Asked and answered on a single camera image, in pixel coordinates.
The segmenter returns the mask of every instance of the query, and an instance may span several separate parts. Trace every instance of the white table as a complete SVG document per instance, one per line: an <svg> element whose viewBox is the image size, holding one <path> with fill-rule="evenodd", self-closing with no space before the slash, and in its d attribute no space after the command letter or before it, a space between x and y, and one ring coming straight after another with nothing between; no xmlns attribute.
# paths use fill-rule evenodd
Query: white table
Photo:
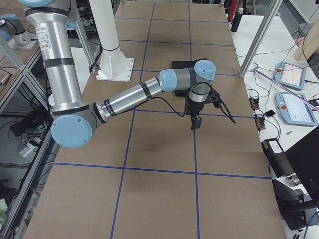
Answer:
<svg viewBox="0 0 319 239"><path fill-rule="evenodd" d="M255 34L260 26L260 23L263 19L263 16L252 16L252 15L245 15L242 17L241 23L239 25L237 32L232 32L232 37L234 41L234 45L236 47L236 53L238 56L239 64L242 65L245 55L247 54L251 43L255 37ZM280 17L276 16L271 24L271 26L268 29L268 32L266 33L265 38L263 39L259 49L258 53L262 52L272 52L271 54L260 54L256 55L253 62L256 62L259 67L265 68L265 69L276 69L278 65L285 60L286 62L290 62L292 64L306 67L308 66L307 62L305 61L296 61L294 59L293 53L297 49L297 46L294 46L295 42L292 39L291 35L289 34L288 30L286 29L284 23L280 19ZM289 49L292 46L292 50L289 52L289 50L284 51L282 53L276 53L281 52L283 50ZM251 64L250 69L254 68L254 63ZM318 82L318 79L314 75L313 71L310 67L306 68L306 80ZM263 69L259 69L261 72L264 72L266 75L273 77L275 71L267 71ZM266 88L271 88L271 81L265 79L264 77L260 76L259 74L255 74L257 84ZM252 89L255 89L259 92L260 96L267 95L268 92L261 87L257 86L255 83L254 74L252 72L248 72L245 77L245 84ZM313 130L315 127L306 127L306 126L294 126L294 125L287 125L282 120L279 110L277 109L277 106L275 104L275 94L276 91L282 91L284 92L284 89L281 89L277 85L273 84L272 89L270 90L270 95L268 102L267 97L261 97L260 98L260 108L263 112L267 112L269 110L273 110L276 112L274 117L277 119L278 123L280 124L281 128L281 136L280 136L280 144L282 148L286 151L291 146L293 146L296 142L298 142L301 138L303 138L305 135L307 135L311 130ZM314 94L319 94L319 85L317 84L311 84L311 83L305 83L304 89L302 91L294 91L295 93L303 93L305 94L307 100L312 99ZM247 91L248 95L256 96L257 93L251 91ZM319 113L314 112L314 115L316 119L319 121ZM272 122L274 125L277 126L276 121L270 117L267 118L270 122ZM265 122L266 129L262 130L260 133L260 141L262 142L265 139L268 138L274 138L277 136L277 130L274 126L272 126L270 123ZM285 178L280 178L279 181L286 184ZM301 185L298 188L301 188L304 192L305 189ZM288 228L285 221L283 221L285 231L287 238L292 238L294 234L301 234L299 238L303 238L303 232L298 231L292 231ZM319 235L319 226L310 227L307 232L307 239L316 239Z"/></svg>

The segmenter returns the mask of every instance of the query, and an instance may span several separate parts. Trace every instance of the ur robot arm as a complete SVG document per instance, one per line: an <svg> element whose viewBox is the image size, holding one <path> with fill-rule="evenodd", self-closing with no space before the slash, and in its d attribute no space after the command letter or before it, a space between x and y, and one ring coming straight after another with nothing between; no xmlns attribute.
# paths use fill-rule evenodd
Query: ur robot arm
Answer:
<svg viewBox="0 0 319 239"><path fill-rule="evenodd" d="M0 36L5 41L9 41L13 37L16 44L20 46L24 46L31 41L21 21L13 13L0 16Z"/></svg>
<svg viewBox="0 0 319 239"><path fill-rule="evenodd" d="M199 112L204 104L213 103L222 109L220 95L211 86L216 68L206 60L197 62L194 68L163 70L159 76L112 98L93 104L86 103L80 93L65 28L72 15L72 8L76 7L74 1L19 1L24 6L27 20L34 25L37 33L55 101L51 133L58 144L68 148L81 147L91 139L93 131L109 118L133 109L164 91L189 89L184 114L191 116L191 129L200 127Z"/></svg>

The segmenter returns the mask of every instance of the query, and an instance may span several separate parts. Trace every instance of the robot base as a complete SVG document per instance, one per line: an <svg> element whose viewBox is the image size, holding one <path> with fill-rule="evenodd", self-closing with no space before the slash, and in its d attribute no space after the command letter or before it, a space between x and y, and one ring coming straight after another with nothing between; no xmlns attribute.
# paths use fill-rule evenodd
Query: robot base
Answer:
<svg viewBox="0 0 319 239"><path fill-rule="evenodd" d="M126 58L119 49L115 52L104 50L96 79L128 82L131 79L133 64L134 59Z"/></svg>

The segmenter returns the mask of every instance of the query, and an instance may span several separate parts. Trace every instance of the light blue joint cap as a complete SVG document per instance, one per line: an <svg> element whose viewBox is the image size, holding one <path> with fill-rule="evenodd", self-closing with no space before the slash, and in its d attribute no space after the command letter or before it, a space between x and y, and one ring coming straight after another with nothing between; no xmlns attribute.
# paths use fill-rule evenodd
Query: light blue joint cap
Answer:
<svg viewBox="0 0 319 239"><path fill-rule="evenodd" d="M78 28L78 21L68 22L66 24L66 29L67 30L76 30L77 28Z"/></svg>
<svg viewBox="0 0 319 239"><path fill-rule="evenodd" d="M0 17L4 20L19 20L19 18L13 13L4 14Z"/></svg>
<svg viewBox="0 0 319 239"><path fill-rule="evenodd" d="M53 139L63 147L79 148L92 137L91 125L82 117L64 115L54 120L51 127Z"/></svg>
<svg viewBox="0 0 319 239"><path fill-rule="evenodd" d="M159 73L159 84L163 91L173 91L177 86L177 76L174 70L162 70Z"/></svg>
<svg viewBox="0 0 319 239"><path fill-rule="evenodd" d="M49 4L54 0L18 0L20 3L30 7L40 7Z"/></svg>
<svg viewBox="0 0 319 239"><path fill-rule="evenodd" d="M8 33L6 33L5 31L0 31L0 36L5 41L9 41L11 39L11 36Z"/></svg>
<svg viewBox="0 0 319 239"><path fill-rule="evenodd" d="M201 60L197 61L194 70L196 74L208 81L212 81L215 78L216 73L216 66L214 63L207 61L207 60Z"/></svg>

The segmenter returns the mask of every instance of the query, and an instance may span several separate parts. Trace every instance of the bottle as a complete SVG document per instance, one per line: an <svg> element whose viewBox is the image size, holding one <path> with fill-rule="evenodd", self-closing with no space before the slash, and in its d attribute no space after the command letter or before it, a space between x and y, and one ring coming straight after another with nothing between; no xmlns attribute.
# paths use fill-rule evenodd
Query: bottle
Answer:
<svg viewBox="0 0 319 239"><path fill-rule="evenodd" d="M236 32L238 27L239 27L239 23L240 23L240 20L241 20L241 17L243 16L243 11L244 9L242 7L238 8L236 14L235 14L235 17L234 17L234 20L232 22L232 26L231 26L231 31L232 32Z"/></svg>
<svg viewBox="0 0 319 239"><path fill-rule="evenodd" d="M228 22L231 22L234 19L234 14L236 12L236 8L238 6L239 0L233 0L230 6L230 10L228 12Z"/></svg>

